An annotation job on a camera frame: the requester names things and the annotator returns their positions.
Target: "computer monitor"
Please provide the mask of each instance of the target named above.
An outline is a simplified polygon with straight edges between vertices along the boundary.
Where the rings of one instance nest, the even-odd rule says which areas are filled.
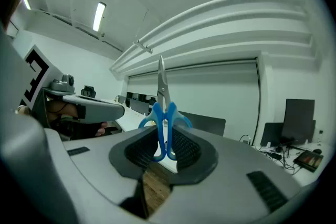
[[[225,123],[226,123],[224,119],[201,116],[201,115],[187,113],[183,111],[179,111],[179,112],[190,120],[191,124],[193,125],[193,128],[202,130],[205,132],[217,134],[220,136],[224,135],[224,128],[225,128]],[[176,122],[175,124],[185,125],[185,123],[182,121]]]
[[[125,96],[118,95],[118,102],[119,103],[124,104],[125,101],[126,101],[126,97]]]
[[[271,146],[278,146],[280,144],[280,137],[283,126],[284,125],[282,122],[265,123],[260,146],[267,146],[269,142],[271,143]]]
[[[149,104],[145,103],[145,102],[141,102],[135,99],[131,99],[130,100],[130,108],[132,110],[135,110],[141,114],[146,114],[146,116],[148,115],[148,111],[149,111]]]
[[[287,99],[280,142],[303,144],[311,137],[315,100]]]

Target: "black cable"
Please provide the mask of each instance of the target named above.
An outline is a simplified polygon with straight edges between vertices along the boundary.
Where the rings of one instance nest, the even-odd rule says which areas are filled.
[[[53,111],[49,111],[49,110],[48,110],[48,112],[49,112],[49,113],[58,113],[58,112],[62,111],[62,109],[64,109],[68,104],[69,104],[69,103],[66,103],[66,104],[65,104],[60,110],[58,110],[58,111],[53,112]]]
[[[299,149],[301,149],[301,150],[308,150],[308,151],[312,151],[312,150],[310,150],[309,148],[306,148],[306,147],[300,147]]]
[[[244,134],[244,135],[239,139],[239,141],[240,141],[244,136],[247,136],[247,137],[248,137],[248,144],[250,145],[250,144],[251,144],[251,137],[249,137],[247,134]]]
[[[302,168],[302,167],[300,167],[295,173],[293,173],[292,176],[295,175],[298,171],[300,171],[301,168]]]
[[[248,136],[248,135],[247,135],[247,134],[244,134],[244,135],[239,139],[239,141],[240,141],[244,136]]]
[[[260,147],[259,152],[262,153],[262,154],[264,154],[264,155],[266,155],[268,158],[270,158],[270,159],[273,161],[273,157],[270,156],[270,152],[268,152],[268,151],[260,151],[261,148],[262,148],[262,147]],[[287,148],[286,150],[284,150],[284,149],[282,148],[282,153],[283,153],[283,156],[284,156],[284,157],[283,157],[283,161],[281,161],[280,159],[275,159],[275,162],[274,162],[274,163],[276,163],[277,161],[279,161],[279,162],[282,164],[282,166],[283,166],[284,169],[289,170],[289,171],[293,171],[293,173],[294,173],[294,172],[295,172],[295,169],[296,169],[297,167],[294,168],[293,166],[289,165],[289,164],[286,162],[285,153],[286,153],[287,150],[289,150],[289,148]]]
[[[254,139],[257,136],[257,130],[258,130],[258,126],[259,126],[259,117],[260,117],[260,108],[261,108],[261,83],[260,83],[260,73],[259,73],[259,67],[258,67],[258,57],[255,58],[256,59],[256,68],[257,68],[257,78],[258,78],[258,94],[259,94],[259,99],[258,99],[258,117],[257,117],[257,124],[256,124],[256,129],[254,131],[254,136],[253,136],[253,140],[252,140],[252,145],[254,144]]]

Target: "device on desk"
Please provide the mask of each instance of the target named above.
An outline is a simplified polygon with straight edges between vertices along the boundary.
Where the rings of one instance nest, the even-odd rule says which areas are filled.
[[[131,99],[130,100],[130,108],[139,112],[142,115],[145,114],[147,116],[148,111],[149,111],[149,104],[145,103],[145,102],[135,100],[135,99]]]
[[[280,143],[304,144],[312,139],[315,100],[287,99]]]
[[[322,150],[319,149],[319,148],[316,148],[315,150],[313,150],[313,152],[317,153],[317,154],[321,154],[322,153]]]
[[[118,95],[118,102],[121,104],[126,103],[126,97],[122,95]]]
[[[294,163],[300,165],[308,171],[315,172],[316,169],[319,167],[322,159],[323,156],[316,152],[304,151],[299,157],[294,160]]]
[[[183,111],[180,111],[180,113],[190,120],[193,124],[193,128],[223,136],[226,122],[224,119],[201,116]],[[184,122],[176,122],[176,125],[184,125]]]
[[[287,99],[285,120],[266,123],[261,146],[304,144],[312,142],[316,121],[313,120],[314,100]]]

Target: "fluorescent light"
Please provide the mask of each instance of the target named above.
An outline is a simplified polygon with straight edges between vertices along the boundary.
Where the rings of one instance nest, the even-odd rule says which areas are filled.
[[[28,0],[23,0],[23,2],[25,3],[26,7],[27,7],[28,9],[30,9],[30,4],[29,4]]]
[[[93,29],[94,31],[99,30],[99,25],[100,25],[100,20],[101,17],[103,16],[104,9],[106,7],[106,4],[103,2],[99,2],[96,10],[96,15],[95,15],[95,20],[93,21]]]

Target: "desk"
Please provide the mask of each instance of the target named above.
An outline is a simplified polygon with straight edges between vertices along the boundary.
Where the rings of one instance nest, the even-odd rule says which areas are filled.
[[[112,104],[121,105],[120,103],[117,103],[117,102],[114,102],[114,101],[111,101],[111,100],[102,99],[102,101],[112,103]],[[124,108],[125,108],[124,116],[117,119],[116,122],[120,125],[120,127],[122,128],[122,130],[124,132],[128,132],[128,131],[132,131],[134,129],[137,129],[139,127],[140,122],[145,118],[145,116],[138,113],[137,111],[134,111],[134,110],[128,108],[125,105],[124,105]],[[146,123],[145,126],[151,126],[151,122]],[[167,136],[168,136],[167,127],[163,127],[163,136],[164,136],[164,140],[167,141]],[[158,149],[155,152],[154,156],[159,156],[160,153],[161,153],[161,150],[160,150],[160,146],[159,146],[159,142],[158,142]],[[165,158],[162,161],[160,161],[158,163],[161,164],[164,168],[168,169],[169,171],[171,171],[175,174],[177,173],[177,168],[176,168],[176,163],[177,162],[169,159],[167,157],[167,155],[165,156]]]
[[[299,168],[295,169],[295,172],[298,171],[297,173],[295,173],[293,175],[293,178],[300,184],[301,187],[306,186],[310,183],[315,182],[318,177],[321,175],[322,171],[324,170],[324,168],[327,166],[328,162],[330,161],[330,159],[332,158],[333,154],[334,154],[334,148],[324,144],[324,143],[308,143],[306,145],[295,145],[295,147],[300,147],[300,148],[304,148],[304,149],[308,149],[308,150],[315,150],[317,148],[322,150],[321,155],[323,155],[323,159],[321,164],[319,165],[319,167],[316,169],[315,172],[310,172],[304,168],[301,168],[300,171],[298,171]],[[262,151],[273,151],[274,147],[271,148],[262,148]],[[291,148],[289,151],[289,158],[287,158],[287,152],[285,154],[285,160],[286,162],[294,167],[299,167],[297,164],[294,164],[294,159],[296,159],[303,151],[300,150],[296,150],[294,148]],[[278,164],[279,166],[282,166],[281,162],[276,161],[276,164]],[[292,174],[293,171],[290,170],[285,170],[288,173]]]

